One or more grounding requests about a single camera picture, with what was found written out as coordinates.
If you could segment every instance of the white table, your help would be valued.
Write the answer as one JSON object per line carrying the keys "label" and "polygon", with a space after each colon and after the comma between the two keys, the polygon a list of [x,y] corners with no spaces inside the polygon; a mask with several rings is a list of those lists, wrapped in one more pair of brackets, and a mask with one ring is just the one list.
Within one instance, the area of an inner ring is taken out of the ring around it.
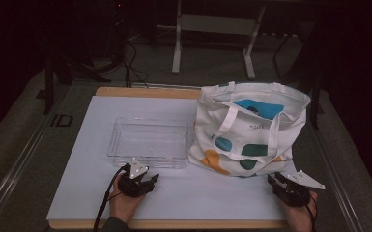
{"label": "white table", "polygon": [[[187,120],[192,141],[198,96],[197,90],[100,88],[89,105],[48,212],[50,226],[93,227],[104,192],[118,169],[107,156],[116,117],[141,114]],[[132,229],[287,226],[266,176],[228,177],[190,163],[184,169],[151,168],[147,175],[157,173],[156,187],[130,222]],[[106,218],[108,208],[101,223]]]}

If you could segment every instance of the white paper surface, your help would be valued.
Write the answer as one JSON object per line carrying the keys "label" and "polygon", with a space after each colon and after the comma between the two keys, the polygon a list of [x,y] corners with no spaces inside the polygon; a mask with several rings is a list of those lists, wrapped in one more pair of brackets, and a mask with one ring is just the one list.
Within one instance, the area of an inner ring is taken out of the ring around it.
{"label": "white paper surface", "polygon": [[[107,156],[117,117],[187,120],[190,146],[195,110],[196,100],[94,96],[47,219],[96,218],[119,169]],[[134,219],[285,219],[266,176],[227,177],[188,163],[185,169],[151,168],[144,180],[157,173]],[[107,206],[102,218],[108,216]]]}

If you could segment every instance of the sleeve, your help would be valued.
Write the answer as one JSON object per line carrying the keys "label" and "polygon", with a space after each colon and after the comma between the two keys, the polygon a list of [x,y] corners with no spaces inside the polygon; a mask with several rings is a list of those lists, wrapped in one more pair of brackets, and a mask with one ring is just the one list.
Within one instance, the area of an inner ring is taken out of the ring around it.
{"label": "sleeve", "polygon": [[129,232],[129,228],[120,219],[109,217],[100,232]]}

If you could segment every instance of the wooden table edge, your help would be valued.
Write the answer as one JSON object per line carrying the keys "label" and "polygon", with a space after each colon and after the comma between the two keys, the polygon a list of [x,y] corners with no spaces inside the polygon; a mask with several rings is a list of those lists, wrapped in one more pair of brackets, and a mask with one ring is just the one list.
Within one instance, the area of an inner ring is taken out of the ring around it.
{"label": "wooden table edge", "polygon": [[200,90],[169,89],[169,88],[125,88],[100,87],[96,96],[104,97],[134,97],[134,98],[167,98],[167,99],[198,99]]}
{"label": "wooden table edge", "polygon": [[[93,220],[63,220],[49,221],[53,229],[90,229]],[[132,220],[130,229],[271,229],[287,228],[285,220]]]}

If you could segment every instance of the dark background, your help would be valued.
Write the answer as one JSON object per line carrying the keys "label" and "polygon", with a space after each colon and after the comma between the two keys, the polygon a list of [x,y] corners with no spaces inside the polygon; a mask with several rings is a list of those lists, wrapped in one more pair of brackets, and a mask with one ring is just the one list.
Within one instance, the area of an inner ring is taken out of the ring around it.
{"label": "dark background", "polygon": [[[107,32],[113,13],[112,4],[96,2],[0,1],[0,121],[30,78],[44,68],[47,40],[85,63],[90,63],[91,56],[110,56],[118,49],[114,43],[108,49],[99,46],[110,35]],[[214,15],[246,12],[244,6],[230,12],[226,2],[222,6],[220,1],[216,3],[219,7],[212,10]],[[198,4],[201,1],[186,10],[201,10]],[[130,1],[130,23],[153,37],[155,24],[175,24],[175,8],[172,0]],[[318,21],[309,44],[323,69],[323,88],[329,92],[372,177],[372,1],[344,1],[337,10],[326,9],[314,8],[323,20]],[[290,20],[283,18],[297,18],[297,12],[289,4],[270,6],[261,30],[277,34],[293,30]]]}

